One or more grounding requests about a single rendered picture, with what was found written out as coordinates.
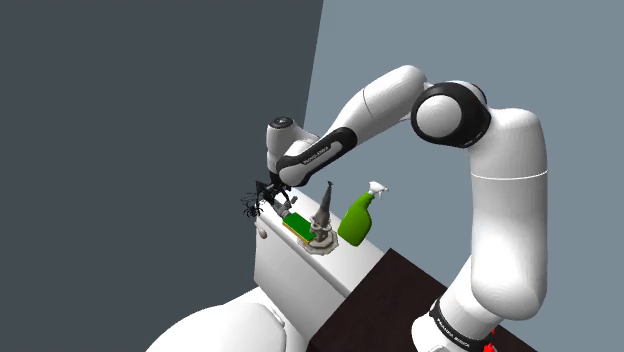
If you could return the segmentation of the grey tower figure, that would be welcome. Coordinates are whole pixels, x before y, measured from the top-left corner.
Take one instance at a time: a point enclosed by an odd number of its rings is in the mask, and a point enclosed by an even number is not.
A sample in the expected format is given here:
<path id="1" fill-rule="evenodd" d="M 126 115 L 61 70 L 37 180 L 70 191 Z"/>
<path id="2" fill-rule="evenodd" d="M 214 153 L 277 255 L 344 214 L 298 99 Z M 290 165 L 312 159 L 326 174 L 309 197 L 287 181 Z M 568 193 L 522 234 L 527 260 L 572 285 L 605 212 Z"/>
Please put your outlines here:
<path id="1" fill-rule="evenodd" d="M 332 188 L 333 183 L 328 181 L 320 206 L 315 215 L 310 218 L 310 233 L 313 235 L 313 239 L 308 242 L 299 241 L 302 248 L 311 255 L 324 256 L 330 254 L 339 245 L 338 235 L 331 225 Z"/>

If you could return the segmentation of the green spray bottle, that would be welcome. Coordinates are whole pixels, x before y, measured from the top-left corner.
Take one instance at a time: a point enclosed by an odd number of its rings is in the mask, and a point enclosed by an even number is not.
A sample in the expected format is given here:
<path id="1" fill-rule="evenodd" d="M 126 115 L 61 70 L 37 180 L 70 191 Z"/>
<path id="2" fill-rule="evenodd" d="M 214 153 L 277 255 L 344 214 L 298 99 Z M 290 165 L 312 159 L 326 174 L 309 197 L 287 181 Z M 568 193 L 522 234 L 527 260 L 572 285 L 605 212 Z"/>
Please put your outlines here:
<path id="1" fill-rule="evenodd" d="M 376 196 L 381 197 L 387 190 L 383 184 L 370 181 L 368 191 L 360 195 L 343 216 L 337 234 L 350 245 L 359 246 L 372 228 L 368 208 Z"/>

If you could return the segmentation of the white toilet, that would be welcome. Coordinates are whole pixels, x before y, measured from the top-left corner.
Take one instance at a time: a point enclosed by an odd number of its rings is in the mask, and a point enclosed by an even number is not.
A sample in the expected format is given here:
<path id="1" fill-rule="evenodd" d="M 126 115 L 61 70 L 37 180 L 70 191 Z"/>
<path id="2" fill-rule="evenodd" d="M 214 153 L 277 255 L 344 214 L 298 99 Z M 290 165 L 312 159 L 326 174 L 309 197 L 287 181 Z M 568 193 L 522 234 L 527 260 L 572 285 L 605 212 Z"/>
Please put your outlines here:
<path id="1" fill-rule="evenodd" d="M 306 352 L 311 337 L 383 256 L 344 240 L 312 255 L 269 205 L 256 220 L 257 287 L 193 313 L 162 333 L 146 352 Z"/>

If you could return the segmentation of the dark robot stand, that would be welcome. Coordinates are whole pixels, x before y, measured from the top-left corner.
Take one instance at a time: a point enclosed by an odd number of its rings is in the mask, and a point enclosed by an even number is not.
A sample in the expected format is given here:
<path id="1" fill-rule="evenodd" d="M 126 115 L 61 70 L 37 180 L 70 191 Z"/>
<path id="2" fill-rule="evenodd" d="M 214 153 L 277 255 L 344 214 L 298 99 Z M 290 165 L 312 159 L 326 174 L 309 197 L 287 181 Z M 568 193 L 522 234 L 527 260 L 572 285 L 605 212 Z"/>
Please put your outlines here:
<path id="1" fill-rule="evenodd" d="M 429 316 L 446 290 L 390 249 L 313 335 L 306 352 L 429 352 L 415 346 L 412 325 Z"/>

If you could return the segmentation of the green yellow sponge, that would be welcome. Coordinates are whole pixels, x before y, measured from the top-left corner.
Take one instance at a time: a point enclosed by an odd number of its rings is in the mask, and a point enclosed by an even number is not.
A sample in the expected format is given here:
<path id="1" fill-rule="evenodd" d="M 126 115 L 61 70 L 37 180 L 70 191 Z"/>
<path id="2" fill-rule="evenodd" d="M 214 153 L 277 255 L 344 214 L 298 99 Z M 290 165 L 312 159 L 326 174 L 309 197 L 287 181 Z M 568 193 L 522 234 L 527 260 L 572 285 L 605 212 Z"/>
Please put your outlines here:
<path id="1" fill-rule="evenodd" d="M 316 234 L 311 231 L 311 223 L 296 212 L 285 216 L 282 224 L 306 244 L 316 237 Z"/>

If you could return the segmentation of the black spider figure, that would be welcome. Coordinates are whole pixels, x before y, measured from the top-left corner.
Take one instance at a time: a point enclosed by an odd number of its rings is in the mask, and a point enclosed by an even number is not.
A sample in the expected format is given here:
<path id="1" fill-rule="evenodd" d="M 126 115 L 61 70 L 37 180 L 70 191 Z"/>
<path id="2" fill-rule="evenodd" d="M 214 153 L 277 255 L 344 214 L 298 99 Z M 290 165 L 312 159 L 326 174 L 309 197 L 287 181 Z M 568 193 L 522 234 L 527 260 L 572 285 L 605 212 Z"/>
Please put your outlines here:
<path id="1" fill-rule="evenodd" d="M 262 212 L 262 198 L 255 192 L 247 192 L 241 199 L 244 206 L 243 214 L 248 218 L 258 217 Z"/>

